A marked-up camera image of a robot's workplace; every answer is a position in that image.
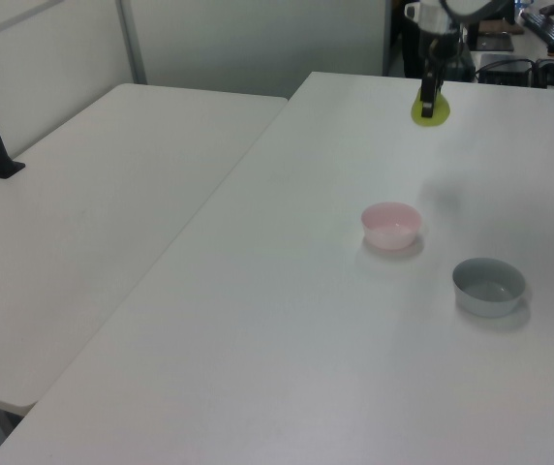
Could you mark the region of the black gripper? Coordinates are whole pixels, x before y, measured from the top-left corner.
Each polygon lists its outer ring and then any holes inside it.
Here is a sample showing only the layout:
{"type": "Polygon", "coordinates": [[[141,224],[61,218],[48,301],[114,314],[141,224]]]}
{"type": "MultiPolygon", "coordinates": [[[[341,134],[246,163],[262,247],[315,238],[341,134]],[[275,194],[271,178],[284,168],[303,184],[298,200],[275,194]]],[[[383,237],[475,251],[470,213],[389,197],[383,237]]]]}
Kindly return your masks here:
{"type": "Polygon", "coordinates": [[[421,30],[419,34],[418,53],[422,59],[423,72],[419,94],[423,118],[434,115],[437,95],[444,95],[446,68],[458,54],[460,34],[457,29],[448,34],[436,34],[421,30]]]}

